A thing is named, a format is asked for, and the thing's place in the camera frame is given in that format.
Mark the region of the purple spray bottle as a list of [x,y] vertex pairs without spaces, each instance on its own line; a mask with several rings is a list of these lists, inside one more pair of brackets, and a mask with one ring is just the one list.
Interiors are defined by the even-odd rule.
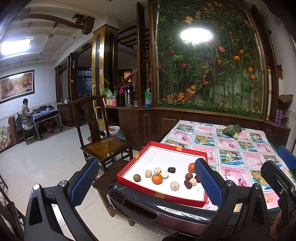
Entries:
[[282,111],[281,110],[277,110],[276,111],[276,114],[275,114],[275,120],[274,120],[274,123],[278,126],[281,125],[281,121],[282,121],[282,117],[283,117],[283,114],[282,114]]

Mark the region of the right brown round longan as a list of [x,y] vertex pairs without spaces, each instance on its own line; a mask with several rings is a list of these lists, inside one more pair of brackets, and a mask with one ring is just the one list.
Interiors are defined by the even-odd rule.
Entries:
[[187,180],[187,181],[189,181],[189,180],[192,179],[192,178],[193,178],[192,173],[187,173],[187,174],[185,175],[185,180]]

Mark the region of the brown round longan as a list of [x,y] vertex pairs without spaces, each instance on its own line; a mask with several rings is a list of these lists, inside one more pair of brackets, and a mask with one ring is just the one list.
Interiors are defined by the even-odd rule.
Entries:
[[134,180],[135,182],[139,182],[139,181],[141,180],[141,176],[140,176],[139,174],[135,174],[135,175],[133,176],[133,180]]
[[187,180],[187,181],[189,181],[189,180],[192,179],[192,178],[193,178],[192,173],[187,173],[187,174],[185,175],[185,180]]

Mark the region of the back orange tangerine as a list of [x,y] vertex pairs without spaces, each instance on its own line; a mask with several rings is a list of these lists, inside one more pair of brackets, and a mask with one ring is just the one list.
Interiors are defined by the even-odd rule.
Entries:
[[189,166],[188,166],[188,171],[189,171],[190,173],[194,173],[194,172],[195,172],[195,163],[191,163],[191,164],[189,164]]

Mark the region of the orange tangerine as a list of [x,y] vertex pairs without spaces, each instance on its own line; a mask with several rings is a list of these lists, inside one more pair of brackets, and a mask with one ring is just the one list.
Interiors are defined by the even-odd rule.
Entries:
[[190,173],[194,173],[194,172],[195,172],[195,163],[191,163],[191,164],[189,164],[189,166],[188,166],[188,171],[189,171]]
[[163,177],[161,174],[154,174],[152,175],[152,182],[155,185],[159,185],[163,182]]

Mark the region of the low dark wooden stool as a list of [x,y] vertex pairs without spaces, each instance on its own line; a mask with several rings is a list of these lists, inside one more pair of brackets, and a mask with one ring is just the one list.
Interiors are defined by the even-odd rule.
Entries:
[[119,192],[117,183],[117,174],[128,164],[128,161],[119,159],[112,164],[103,175],[101,175],[93,184],[93,188],[97,190],[99,196],[111,217],[119,215],[126,218],[130,226],[134,226],[135,222],[126,215],[124,209],[125,197]]

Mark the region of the red white shallow tray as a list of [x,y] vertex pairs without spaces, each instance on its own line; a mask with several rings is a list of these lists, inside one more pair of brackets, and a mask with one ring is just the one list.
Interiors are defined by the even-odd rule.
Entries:
[[207,154],[197,150],[149,142],[117,174],[117,181],[142,193],[182,205],[202,208],[207,194],[200,183],[184,183],[194,163]]

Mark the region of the cream pastry middle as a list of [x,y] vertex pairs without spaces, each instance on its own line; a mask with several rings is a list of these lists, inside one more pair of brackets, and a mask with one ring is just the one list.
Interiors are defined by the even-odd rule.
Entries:
[[167,179],[168,176],[169,176],[169,173],[168,173],[168,171],[162,171],[162,172],[160,173],[160,175],[162,176],[163,179]]

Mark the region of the dark wooden chair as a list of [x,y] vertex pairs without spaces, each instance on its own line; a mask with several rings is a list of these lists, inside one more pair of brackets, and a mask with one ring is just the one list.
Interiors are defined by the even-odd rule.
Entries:
[[[113,138],[109,132],[105,111],[106,96],[86,96],[80,97],[76,100],[69,101],[69,104],[73,108],[75,128],[78,132],[80,149],[83,152],[85,160],[97,160],[100,168],[103,172],[106,172],[108,164],[114,164],[116,162],[116,156],[120,155],[121,159],[129,158],[133,159],[132,146],[133,143],[130,141],[122,140],[120,138]],[[99,123],[96,118],[96,110],[94,104],[98,104],[99,110],[101,111],[105,131],[101,131]],[[91,142],[85,144],[81,126],[83,121],[80,117],[80,108],[83,107],[85,111],[85,118],[90,130]]]

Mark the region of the cream pastry left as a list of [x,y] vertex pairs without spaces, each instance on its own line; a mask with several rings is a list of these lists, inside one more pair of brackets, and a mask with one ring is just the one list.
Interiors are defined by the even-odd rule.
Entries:
[[152,171],[151,170],[146,170],[145,171],[145,178],[151,178],[152,176]]

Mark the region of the left brown round longan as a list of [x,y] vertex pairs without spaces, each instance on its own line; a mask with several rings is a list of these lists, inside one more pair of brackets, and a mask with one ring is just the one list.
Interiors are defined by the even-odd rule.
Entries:
[[133,180],[134,180],[135,182],[139,182],[139,181],[141,180],[141,176],[140,176],[139,174],[135,174],[135,175],[133,176]]

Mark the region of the distant covered desk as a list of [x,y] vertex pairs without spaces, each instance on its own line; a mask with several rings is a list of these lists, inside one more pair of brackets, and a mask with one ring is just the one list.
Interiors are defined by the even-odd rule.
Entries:
[[53,108],[53,109],[47,109],[47,110],[42,110],[39,113],[34,113],[32,115],[32,121],[34,124],[35,131],[37,133],[37,138],[40,141],[41,137],[39,134],[39,123],[42,123],[44,121],[54,119],[55,122],[57,123],[60,132],[62,132],[62,121],[61,121],[61,115],[58,109]]

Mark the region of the gold black pillar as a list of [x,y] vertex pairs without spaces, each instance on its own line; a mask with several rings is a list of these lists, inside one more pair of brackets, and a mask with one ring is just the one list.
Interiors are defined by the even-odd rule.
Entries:
[[93,32],[92,94],[100,96],[107,87],[113,91],[118,78],[118,29],[108,24]]

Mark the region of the ceiling light panel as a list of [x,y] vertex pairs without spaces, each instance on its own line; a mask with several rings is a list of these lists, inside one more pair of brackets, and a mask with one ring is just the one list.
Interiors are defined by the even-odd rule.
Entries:
[[1,54],[3,56],[14,55],[29,50],[31,38],[16,41],[4,41],[1,43]]

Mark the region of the artificial flower wall panel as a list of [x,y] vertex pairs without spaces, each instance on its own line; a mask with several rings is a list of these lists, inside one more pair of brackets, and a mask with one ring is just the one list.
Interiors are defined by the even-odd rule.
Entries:
[[244,1],[149,1],[156,105],[265,119],[267,73]]

